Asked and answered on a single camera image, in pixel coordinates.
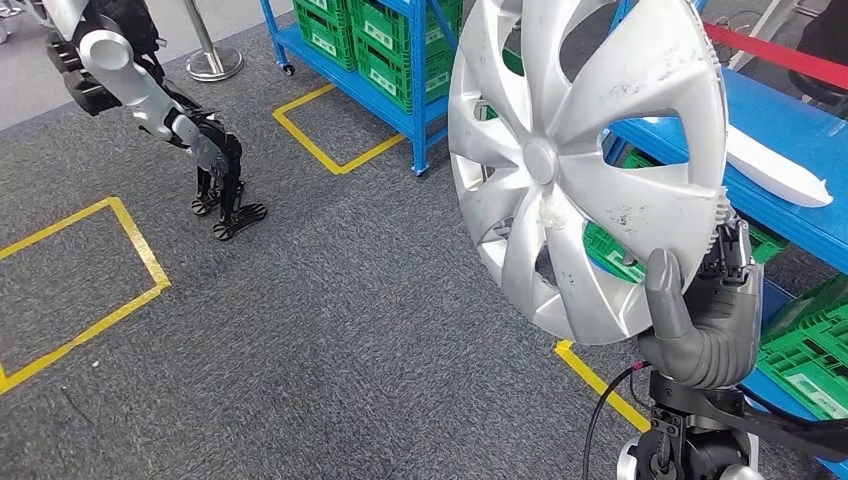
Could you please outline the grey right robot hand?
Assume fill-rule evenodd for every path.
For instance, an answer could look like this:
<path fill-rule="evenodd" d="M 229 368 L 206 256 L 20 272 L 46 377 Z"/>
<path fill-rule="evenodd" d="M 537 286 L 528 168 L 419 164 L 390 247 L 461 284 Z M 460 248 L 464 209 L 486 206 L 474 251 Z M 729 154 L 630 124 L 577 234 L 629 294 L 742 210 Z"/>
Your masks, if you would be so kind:
<path fill-rule="evenodd" d="M 664 346 L 695 350 L 734 343 L 757 322 L 762 281 L 749 224 L 733 216 L 716 234 L 688 287 L 672 251 L 657 248 L 649 256 L 645 289 L 652 336 Z"/>

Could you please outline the bystander robot grey hand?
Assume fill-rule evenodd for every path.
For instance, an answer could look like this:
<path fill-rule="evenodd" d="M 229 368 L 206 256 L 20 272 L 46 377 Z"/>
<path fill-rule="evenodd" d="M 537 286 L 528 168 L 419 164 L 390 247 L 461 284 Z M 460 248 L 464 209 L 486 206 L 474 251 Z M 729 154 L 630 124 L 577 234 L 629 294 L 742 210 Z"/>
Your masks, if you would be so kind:
<path fill-rule="evenodd" d="M 187 149 L 187 154 L 201 170 L 217 180 L 222 180 L 228 173 L 228 160 L 224 151 L 203 134 L 198 135 L 195 142 Z"/>

